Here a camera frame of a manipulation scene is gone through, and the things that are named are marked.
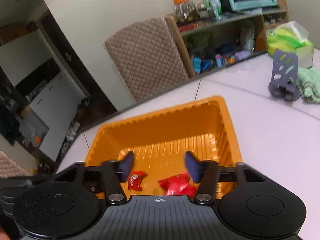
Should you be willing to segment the large red snack packet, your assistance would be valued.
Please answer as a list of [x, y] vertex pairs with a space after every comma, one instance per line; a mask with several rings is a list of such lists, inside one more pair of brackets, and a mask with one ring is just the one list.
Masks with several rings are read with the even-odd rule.
[[170, 176], [158, 181], [159, 186], [164, 190], [166, 196], [182, 196], [187, 195], [193, 198], [197, 191], [197, 187], [190, 183], [188, 172]]

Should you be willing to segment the orange plastic tray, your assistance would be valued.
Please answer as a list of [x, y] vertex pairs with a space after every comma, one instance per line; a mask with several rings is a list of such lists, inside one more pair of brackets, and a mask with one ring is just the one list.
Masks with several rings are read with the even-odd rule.
[[231, 116], [220, 96], [102, 125], [85, 164], [99, 166], [108, 160], [121, 160], [128, 151], [135, 155], [133, 170], [144, 171], [146, 177], [141, 191], [121, 184], [127, 197], [163, 195], [158, 181], [187, 170], [187, 151], [200, 160], [213, 160], [225, 167], [242, 161]]

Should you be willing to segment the small red candy packet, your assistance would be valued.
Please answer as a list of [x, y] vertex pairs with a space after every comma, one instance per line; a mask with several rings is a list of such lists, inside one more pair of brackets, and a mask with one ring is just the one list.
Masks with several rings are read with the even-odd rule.
[[142, 191], [142, 180], [147, 176], [144, 171], [134, 171], [132, 172], [129, 180], [127, 182], [128, 190]]

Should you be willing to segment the wooden shelf unit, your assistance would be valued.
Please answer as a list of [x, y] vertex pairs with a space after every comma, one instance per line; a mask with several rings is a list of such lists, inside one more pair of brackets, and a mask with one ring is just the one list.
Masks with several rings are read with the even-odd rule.
[[196, 46], [193, 43], [187, 48], [187, 40], [191, 37], [202, 41], [202, 35], [207, 35], [208, 44], [213, 48], [219, 48], [228, 44], [235, 44], [240, 41], [241, 25], [246, 20], [252, 21], [254, 25], [254, 48], [253, 54], [267, 50], [268, 29], [289, 21], [289, 13], [286, 0], [278, 0], [276, 8], [265, 8], [261, 14], [235, 14], [233, 17], [217, 22], [206, 21], [203, 25], [198, 25], [192, 30], [180, 32], [176, 22], [176, 16], [167, 14], [164, 16], [172, 37], [180, 53], [182, 62], [188, 77], [191, 79], [197, 74], [191, 62], [191, 50]]

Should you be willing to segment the beige quilted chair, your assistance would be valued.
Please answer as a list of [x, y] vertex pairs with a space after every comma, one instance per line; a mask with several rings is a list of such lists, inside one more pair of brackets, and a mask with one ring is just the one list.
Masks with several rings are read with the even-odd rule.
[[144, 100], [189, 75], [163, 16], [135, 22], [104, 41], [133, 100]]
[[0, 152], [0, 178], [27, 177], [31, 173], [22, 168], [3, 151]]

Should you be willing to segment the grey phone stand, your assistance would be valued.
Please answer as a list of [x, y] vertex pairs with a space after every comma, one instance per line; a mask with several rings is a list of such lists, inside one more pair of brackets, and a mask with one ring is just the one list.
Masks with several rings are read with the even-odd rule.
[[273, 55], [273, 68], [268, 90], [272, 96], [287, 102], [293, 102], [300, 98], [297, 88], [298, 56], [276, 50]]

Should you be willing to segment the orange lid glass jar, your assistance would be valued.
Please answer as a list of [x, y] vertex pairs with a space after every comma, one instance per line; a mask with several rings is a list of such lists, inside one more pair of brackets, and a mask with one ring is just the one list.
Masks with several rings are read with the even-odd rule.
[[173, 12], [178, 23], [188, 23], [199, 18], [196, 4], [191, 0], [173, 0]]

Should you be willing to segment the near beige quilted chair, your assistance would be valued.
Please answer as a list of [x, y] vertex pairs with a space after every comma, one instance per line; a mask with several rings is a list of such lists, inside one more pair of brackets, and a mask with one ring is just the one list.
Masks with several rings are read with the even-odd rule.
[[3, 151], [0, 152], [0, 178], [27, 177], [31, 173], [22, 168]]

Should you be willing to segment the green folded cloth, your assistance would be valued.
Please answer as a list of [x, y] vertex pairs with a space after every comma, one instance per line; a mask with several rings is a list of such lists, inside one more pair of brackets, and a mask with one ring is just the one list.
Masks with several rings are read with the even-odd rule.
[[297, 87], [302, 98], [313, 104], [320, 103], [320, 75], [314, 66], [309, 68], [298, 68]]

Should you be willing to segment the white cabinet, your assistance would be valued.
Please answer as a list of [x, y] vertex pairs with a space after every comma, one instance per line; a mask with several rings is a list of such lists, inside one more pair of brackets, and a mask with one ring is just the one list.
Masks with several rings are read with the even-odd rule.
[[15, 88], [28, 103], [22, 113], [23, 135], [56, 161], [82, 96], [63, 71], [49, 82], [28, 76]]

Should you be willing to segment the green tissue pack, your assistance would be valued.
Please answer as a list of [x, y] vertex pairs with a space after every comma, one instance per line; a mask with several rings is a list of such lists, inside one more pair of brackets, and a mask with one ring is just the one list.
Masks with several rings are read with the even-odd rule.
[[268, 54], [273, 57], [276, 50], [295, 53], [299, 67], [313, 66], [314, 45], [309, 40], [309, 32], [296, 21], [281, 24], [268, 34]]

